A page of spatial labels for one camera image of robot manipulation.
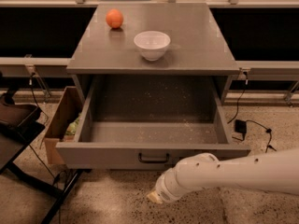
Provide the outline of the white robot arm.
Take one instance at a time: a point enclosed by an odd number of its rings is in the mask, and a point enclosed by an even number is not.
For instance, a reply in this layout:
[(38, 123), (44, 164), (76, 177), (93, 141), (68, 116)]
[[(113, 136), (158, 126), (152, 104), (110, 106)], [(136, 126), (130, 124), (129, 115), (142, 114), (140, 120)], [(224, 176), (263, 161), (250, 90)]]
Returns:
[(163, 172), (147, 198), (172, 203), (190, 192), (220, 187), (298, 195), (299, 149), (226, 161), (210, 153), (191, 156)]

